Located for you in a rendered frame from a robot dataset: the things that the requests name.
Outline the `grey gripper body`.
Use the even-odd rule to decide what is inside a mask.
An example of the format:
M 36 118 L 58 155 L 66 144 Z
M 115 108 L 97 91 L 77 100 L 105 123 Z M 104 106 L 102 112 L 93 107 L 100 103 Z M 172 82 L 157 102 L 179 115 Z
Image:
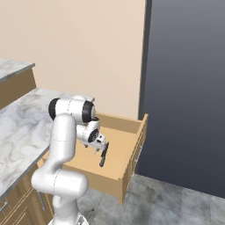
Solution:
M 102 151 L 101 157 L 104 158 L 106 156 L 106 152 L 108 150 L 109 147 L 109 142 L 105 145 L 105 149 Z

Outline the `open wooden drawer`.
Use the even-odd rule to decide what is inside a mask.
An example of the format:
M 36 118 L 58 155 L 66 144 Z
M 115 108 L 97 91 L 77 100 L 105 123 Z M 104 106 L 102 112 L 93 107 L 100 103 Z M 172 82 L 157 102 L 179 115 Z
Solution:
M 97 113 L 100 119 L 100 132 L 109 142 L 105 164 L 99 166 L 101 152 L 94 153 L 92 147 L 86 148 L 76 143 L 76 156 L 62 168 L 83 173 L 89 179 L 91 189 L 118 198 L 122 204 L 134 175 L 134 160 L 139 147 L 144 144 L 148 126 L 148 115 L 142 120 Z

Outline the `wooden base cupboard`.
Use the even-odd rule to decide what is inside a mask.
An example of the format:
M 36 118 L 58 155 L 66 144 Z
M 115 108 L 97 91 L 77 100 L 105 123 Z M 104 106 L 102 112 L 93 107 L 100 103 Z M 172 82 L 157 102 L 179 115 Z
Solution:
M 54 216 L 52 197 L 42 193 L 46 210 L 42 209 L 38 193 L 32 188 L 32 174 L 44 163 L 40 159 L 28 172 L 23 174 L 15 185 L 10 187 L 3 198 L 0 198 L 0 208 L 5 201 L 8 206 L 0 213 L 0 225 L 48 225 Z

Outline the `dark grey tall fridge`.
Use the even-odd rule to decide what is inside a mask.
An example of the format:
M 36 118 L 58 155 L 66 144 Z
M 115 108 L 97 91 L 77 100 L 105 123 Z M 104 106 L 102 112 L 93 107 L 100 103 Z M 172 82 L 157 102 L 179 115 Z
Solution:
M 147 0 L 137 173 L 225 199 L 225 0 Z

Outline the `raised wooden cabinet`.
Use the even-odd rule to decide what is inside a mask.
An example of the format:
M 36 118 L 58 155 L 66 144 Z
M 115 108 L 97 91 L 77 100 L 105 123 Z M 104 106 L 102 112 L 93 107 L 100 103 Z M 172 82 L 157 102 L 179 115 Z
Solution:
M 34 90 L 36 83 L 33 70 L 29 69 L 0 82 L 0 109 L 6 107 L 26 93 Z

